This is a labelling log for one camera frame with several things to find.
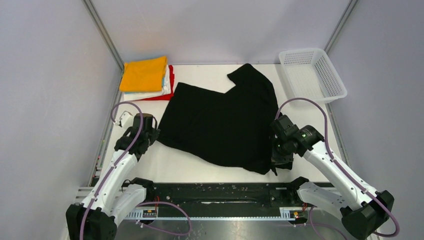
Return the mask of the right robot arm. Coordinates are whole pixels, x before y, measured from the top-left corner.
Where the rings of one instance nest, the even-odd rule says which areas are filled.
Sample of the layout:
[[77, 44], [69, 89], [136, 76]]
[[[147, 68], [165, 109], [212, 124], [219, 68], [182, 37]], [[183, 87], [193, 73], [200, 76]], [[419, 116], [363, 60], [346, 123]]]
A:
[[358, 240], [365, 240], [389, 219], [394, 197], [387, 190], [377, 191], [340, 161], [313, 126], [298, 128], [286, 115], [275, 119], [270, 126], [276, 154], [304, 158], [338, 191], [331, 192], [298, 177], [289, 184], [286, 193], [291, 205], [304, 202], [326, 211], [341, 220], [347, 232]]

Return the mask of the black t shirt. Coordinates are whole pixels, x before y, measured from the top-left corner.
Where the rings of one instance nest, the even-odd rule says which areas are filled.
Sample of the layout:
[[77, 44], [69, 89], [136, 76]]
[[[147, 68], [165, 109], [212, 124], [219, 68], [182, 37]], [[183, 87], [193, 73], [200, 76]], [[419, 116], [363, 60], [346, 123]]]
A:
[[227, 75], [225, 93], [178, 83], [159, 123], [158, 141], [211, 164], [261, 175], [271, 169], [273, 84], [246, 63]]

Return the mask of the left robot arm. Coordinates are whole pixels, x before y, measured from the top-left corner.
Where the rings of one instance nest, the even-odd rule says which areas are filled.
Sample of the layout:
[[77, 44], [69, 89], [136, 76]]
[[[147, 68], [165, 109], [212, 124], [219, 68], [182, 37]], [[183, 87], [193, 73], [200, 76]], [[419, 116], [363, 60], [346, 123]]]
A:
[[127, 129], [116, 141], [106, 171], [82, 202], [71, 204], [66, 210], [71, 240], [113, 240], [118, 226], [136, 205], [148, 206], [155, 200], [153, 182], [141, 178], [131, 180], [121, 196], [117, 193], [129, 172], [158, 138], [158, 122], [149, 113], [124, 113], [119, 125], [126, 125]]

